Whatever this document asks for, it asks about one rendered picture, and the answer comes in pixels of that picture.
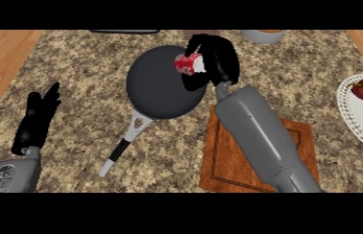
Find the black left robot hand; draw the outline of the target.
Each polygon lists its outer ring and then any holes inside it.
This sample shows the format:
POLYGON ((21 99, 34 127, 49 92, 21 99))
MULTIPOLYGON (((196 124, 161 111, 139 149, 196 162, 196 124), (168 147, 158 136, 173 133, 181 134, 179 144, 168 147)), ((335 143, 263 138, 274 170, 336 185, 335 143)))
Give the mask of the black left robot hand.
POLYGON ((58 90, 59 82, 53 84, 46 95, 41 95, 38 92, 28 94, 25 116, 18 126, 12 146, 12 153, 15 155, 25 155, 24 148, 31 146, 43 148, 44 146, 52 119, 60 104, 58 90))

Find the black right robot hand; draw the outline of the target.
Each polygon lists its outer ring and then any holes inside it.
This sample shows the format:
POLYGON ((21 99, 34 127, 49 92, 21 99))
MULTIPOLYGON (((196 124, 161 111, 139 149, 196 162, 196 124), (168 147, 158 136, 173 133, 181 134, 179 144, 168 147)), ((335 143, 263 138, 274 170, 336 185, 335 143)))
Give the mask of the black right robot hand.
POLYGON ((204 73, 189 76, 181 75, 184 88, 196 91, 210 82, 217 85, 220 82, 238 83, 239 62, 233 43, 218 35, 193 35, 184 55, 195 51, 202 55, 204 73))

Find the red and white can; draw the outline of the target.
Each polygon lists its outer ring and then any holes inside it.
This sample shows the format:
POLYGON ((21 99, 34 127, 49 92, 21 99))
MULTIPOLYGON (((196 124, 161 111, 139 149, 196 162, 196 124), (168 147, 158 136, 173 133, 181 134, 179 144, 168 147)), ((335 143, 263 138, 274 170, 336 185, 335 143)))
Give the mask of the red and white can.
POLYGON ((201 54, 190 54, 186 57, 180 54, 173 61, 174 69, 179 73, 193 76, 196 73, 204 73, 204 62, 201 54))

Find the dark grey frying pan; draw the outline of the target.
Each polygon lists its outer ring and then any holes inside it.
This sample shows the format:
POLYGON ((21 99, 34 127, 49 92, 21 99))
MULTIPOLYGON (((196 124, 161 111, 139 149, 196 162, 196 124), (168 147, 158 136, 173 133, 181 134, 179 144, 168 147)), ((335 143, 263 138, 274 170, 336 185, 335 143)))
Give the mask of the dark grey frying pan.
POLYGON ((100 176, 106 176, 130 142, 148 125, 155 120, 183 116, 201 102, 207 86, 196 91, 187 91, 181 75, 173 67, 173 61, 183 53, 184 48, 176 45, 155 47, 137 57, 127 71, 131 120, 125 136, 100 168, 100 176))

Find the brown wooden cutting board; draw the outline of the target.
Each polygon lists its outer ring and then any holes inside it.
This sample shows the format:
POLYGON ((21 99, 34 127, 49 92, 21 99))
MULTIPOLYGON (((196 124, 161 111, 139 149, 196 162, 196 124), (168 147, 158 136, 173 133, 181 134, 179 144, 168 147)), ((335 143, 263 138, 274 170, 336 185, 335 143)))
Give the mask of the brown wooden cutting board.
MULTIPOLYGON (((295 141, 300 157, 314 179, 319 179, 314 141, 310 124, 280 120, 295 141)), ((261 182, 235 138, 224 129, 215 106, 210 108, 199 187, 218 193, 273 193, 274 188, 261 182)))

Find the brown wooden block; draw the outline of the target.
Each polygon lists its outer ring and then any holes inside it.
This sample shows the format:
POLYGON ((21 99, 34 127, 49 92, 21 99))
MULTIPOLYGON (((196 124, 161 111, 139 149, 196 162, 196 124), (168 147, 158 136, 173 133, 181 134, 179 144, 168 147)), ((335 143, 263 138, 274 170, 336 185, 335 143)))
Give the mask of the brown wooden block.
POLYGON ((184 37, 192 37, 192 35, 218 35, 218 30, 184 30, 184 37))

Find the grey round pot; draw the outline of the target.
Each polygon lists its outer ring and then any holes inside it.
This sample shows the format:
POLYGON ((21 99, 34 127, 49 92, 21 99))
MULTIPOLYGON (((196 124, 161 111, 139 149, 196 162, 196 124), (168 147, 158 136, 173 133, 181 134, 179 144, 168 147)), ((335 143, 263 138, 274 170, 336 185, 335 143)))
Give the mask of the grey round pot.
POLYGON ((261 44, 273 44, 276 43, 282 36, 283 36, 285 31, 283 30, 242 30, 240 34, 242 36, 251 40, 255 43, 261 44))

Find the red fruit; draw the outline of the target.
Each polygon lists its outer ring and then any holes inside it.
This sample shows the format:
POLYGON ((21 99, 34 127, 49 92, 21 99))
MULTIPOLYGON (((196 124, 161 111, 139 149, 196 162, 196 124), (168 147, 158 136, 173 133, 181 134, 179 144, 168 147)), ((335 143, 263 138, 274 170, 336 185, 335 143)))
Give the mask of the red fruit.
POLYGON ((363 100, 363 80, 351 85, 350 91, 354 96, 363 100))

